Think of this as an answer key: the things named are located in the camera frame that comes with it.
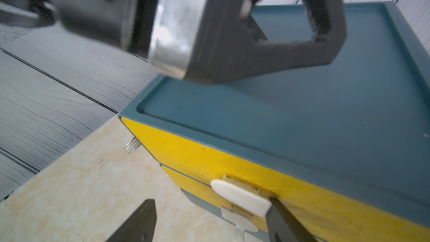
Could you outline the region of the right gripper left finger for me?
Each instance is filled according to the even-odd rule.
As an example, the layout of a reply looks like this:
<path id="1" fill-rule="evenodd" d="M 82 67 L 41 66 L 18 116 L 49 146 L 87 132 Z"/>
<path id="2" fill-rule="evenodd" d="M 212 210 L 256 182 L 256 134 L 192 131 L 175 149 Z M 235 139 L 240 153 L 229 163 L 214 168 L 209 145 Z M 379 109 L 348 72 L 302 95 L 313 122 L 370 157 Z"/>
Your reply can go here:
<path id="1" fill-rule="evenodd" d="M 152 242 L 157 221 L 154 199 L 145 200 L 106 242 Z"/>

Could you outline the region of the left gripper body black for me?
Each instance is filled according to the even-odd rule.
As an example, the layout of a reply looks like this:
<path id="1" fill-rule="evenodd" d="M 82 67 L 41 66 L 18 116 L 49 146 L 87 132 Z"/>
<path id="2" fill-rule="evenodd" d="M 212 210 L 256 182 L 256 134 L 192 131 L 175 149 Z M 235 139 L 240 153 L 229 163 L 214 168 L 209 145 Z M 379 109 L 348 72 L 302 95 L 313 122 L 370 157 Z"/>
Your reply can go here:
<path id="1" fill-rule="evenodd" d="M 207 0 L 52 0 L 63 26 L 185 78 Z"/>

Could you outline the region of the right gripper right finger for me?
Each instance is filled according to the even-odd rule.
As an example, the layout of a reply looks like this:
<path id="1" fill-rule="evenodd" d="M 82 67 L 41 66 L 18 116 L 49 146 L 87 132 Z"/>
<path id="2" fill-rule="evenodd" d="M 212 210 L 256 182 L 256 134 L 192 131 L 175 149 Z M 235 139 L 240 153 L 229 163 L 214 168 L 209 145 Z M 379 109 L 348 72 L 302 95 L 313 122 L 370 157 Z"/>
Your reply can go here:
<path id="1" fill-rule="evenodd" d="M 271 242 L 317 242 L 315 237 L 277 198 L 270 197 L 272 206 L 266 214 Z"/>

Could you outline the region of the yellow bottom drawer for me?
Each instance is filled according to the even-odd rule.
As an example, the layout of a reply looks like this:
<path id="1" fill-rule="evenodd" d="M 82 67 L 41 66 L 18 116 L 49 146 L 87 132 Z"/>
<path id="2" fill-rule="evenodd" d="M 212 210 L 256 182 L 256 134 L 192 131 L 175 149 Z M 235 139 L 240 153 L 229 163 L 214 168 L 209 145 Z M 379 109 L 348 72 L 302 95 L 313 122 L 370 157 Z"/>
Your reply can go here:
<path id="1" fill-rule="evenodd" d="M 190 197 L 189 199 L 196 205 L 209 211 L 209 205 L 217 207 L 218 212 L 221 211 L 222 207 L 234 209 L 235 212 L 241 213 L 243 216 L 250 219 L 258 228 L 258 232 L 268 232 L 266 219 L 255 216 L 249 212 L 246 212 L 242 208 L 233 205 L 231 202 L 222 198 L 217 194 L 210 186 L 201 183 L 193 178 L 190 178 L 178 171 L 175 171 L 165 165 L 161 165 L 162 169 L 168 174 L 168 176 L 179 186 L 179 188 L 187 192 Z"/>

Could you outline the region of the yellow drawer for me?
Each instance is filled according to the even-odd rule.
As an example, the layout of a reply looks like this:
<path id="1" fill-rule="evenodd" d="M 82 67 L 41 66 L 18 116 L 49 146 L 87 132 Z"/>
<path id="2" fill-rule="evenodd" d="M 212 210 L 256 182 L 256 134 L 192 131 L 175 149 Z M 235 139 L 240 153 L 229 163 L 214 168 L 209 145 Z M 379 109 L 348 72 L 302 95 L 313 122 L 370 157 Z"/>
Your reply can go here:
<path id="1" fill-rule="evenodd" d="M 210 186 L 229 177 L 276 196 L 319 241 L 427 242 L 430 231 L 388 212 L 220 150 L 122 118 L 161 164 Z"/>
<path id="2" fill-rule="evenodd" d="M 250 219 L 258 228 L 258 232 L 268 232 L 266 219 L 255 216 L 249 212 L 246 212 L 242 208 L 233 205 L 231 202 L 222 198 L 217 194 L 210 186 L 201 183 L 193 178 L 190 178 L 178 171 L 175 171 L 165 165 L 161 165 L 162 169 L 168 174 L 168 176 L 179 186 L 179 188 L 187 192 L 190 197 L 189 199 L 196 205 L 209 211 L 209 205 L 217 207 L 218 212 L 221 211 L 222 207 L 234 209 L 235 212 L 241 213 L 243 216 Z"/>

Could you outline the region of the yellow top drawer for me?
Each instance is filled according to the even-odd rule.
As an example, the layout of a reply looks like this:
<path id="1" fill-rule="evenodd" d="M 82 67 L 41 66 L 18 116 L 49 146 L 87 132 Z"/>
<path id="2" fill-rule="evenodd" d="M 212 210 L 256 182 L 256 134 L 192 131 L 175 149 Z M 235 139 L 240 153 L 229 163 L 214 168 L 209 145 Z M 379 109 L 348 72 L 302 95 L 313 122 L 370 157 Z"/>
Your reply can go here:
<path id="1" fill-rule="evenodd" d="M 319 241 L 427 242 L 430 231 L 388 212 L 220 150 L 122 118 L 161 164 L 210 186 L 229 177 L 276 196 Z"/>

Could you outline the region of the silver fork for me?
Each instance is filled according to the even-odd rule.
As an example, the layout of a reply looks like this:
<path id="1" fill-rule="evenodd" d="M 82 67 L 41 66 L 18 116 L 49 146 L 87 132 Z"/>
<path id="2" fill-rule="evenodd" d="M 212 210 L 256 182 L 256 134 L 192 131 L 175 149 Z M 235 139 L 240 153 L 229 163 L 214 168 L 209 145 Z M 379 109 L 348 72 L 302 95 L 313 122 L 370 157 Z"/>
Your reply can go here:
<path id="1" fill-rule="evenodd" d="M 126 152 L 127 154 L 131 154 L 132 152 L 134 152 L 136 149 L 138 149 L 139 147 L 142 146 L 141 141 L 137 138 L 137 137 L 133 137 L 127 144 L 126 146 L 123 148 L 124 152 Z"/>

